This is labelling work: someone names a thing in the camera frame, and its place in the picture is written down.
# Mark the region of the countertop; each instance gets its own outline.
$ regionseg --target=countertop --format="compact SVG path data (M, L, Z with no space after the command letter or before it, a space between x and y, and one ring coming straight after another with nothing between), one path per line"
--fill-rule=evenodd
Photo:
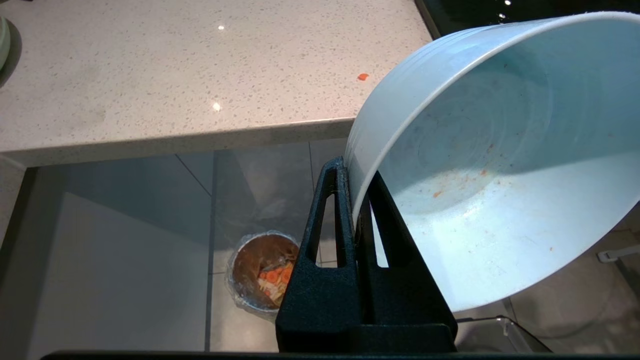
M412 0L9 0L0 16L2 235L25 167L343 137L431 40Z

